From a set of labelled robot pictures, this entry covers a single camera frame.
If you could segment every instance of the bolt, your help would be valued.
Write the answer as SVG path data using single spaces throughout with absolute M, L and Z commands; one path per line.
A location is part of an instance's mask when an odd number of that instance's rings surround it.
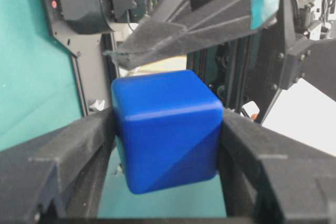
M 277 90 L 278 89 L 278 85 L 276 85 L 275 83 L 271 85 L 271 90 Z
M 218 95 L 220 98 L 224 98 L 225 90 L 226 90 L 226 87 L 225 87 L 225 86 L 219 86 L 218 89 L 217 89 L 217 95 Z
M 300 55 L 300 61 L 304 61 L 305 58 L 306 58 L 306 55 L 305 55 L 305 54 L 301 54 L 301 55 Z
M 278 60 L 283 60 L 285 58 L 285 54 L 283 52 L 278 53 Z
M 90 111 L 103 111 L 105 109 L 105 100 L 95 100 L 93 104 L 89 106 Z

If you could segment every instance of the black metal frame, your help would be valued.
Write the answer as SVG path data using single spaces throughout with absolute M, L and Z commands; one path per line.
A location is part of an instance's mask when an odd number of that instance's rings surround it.
M 112 114 L 96 113 L 1 152 L 0 223 L 335 221 L 336 158 L 230 110 L 218 159 L 228 219 L 93 219 L 113 148 Z

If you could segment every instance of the rounded cube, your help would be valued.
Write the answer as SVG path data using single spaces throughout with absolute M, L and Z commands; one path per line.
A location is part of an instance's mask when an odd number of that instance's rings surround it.
M 135 194 L 213 178 L 223 105 L 189 70 L 112 84 L 117 147 Z

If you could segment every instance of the green cloth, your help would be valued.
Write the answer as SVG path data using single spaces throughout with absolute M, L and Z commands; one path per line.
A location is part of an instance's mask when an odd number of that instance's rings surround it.
M 41 0 L 0 0 L 0 150 L 81 117 L 69 53 L 48 33 Z M 223 217 L 218 177 L 143 196 L 116 179 L 116 153 L 103 189 L 100 217 Z
M 155 191 L 131 193 L 123 174 L 117 172 L 120 158 L 112 152 L 100 200 L 100 218 L 224 218 L 221 181 L 209 181 Z
M 81 117 L 69 53 L 41 0 L 0 0 L 0 150 Z

